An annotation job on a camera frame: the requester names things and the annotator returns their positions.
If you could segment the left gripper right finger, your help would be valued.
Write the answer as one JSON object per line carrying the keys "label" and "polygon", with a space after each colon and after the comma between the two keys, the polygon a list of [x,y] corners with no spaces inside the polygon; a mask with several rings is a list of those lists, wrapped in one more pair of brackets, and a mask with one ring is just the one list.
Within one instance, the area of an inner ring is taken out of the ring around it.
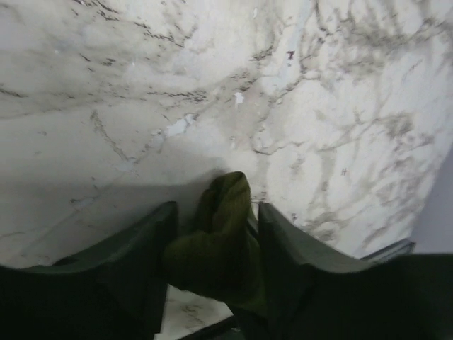
{"label": "left gripper right finger", "polygon": [[451,339],[452,256],[348,256],[258,209],[273,339]]}

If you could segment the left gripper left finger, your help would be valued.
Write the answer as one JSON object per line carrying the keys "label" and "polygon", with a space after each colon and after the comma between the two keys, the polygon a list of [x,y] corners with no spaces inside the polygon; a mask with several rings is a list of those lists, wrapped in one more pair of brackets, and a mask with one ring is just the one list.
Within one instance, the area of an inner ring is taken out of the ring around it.
{"label": "left gripper left finger", "polygon": [[177,226],[167,202],[50,266],[2,266],[1,338],[153,339],[167,294],[159,257]]}

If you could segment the olive green underwear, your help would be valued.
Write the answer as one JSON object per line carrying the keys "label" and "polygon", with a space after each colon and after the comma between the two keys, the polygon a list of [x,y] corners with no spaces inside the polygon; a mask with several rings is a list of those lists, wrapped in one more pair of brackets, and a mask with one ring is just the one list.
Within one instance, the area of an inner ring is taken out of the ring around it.
{"label": "olive green underwear", "polygon": [[191,232],[166,246],[164,277],[180,290],[266,317],[260,246],[248,230],[251,214],[246,175],[218,176],[201,195]]}

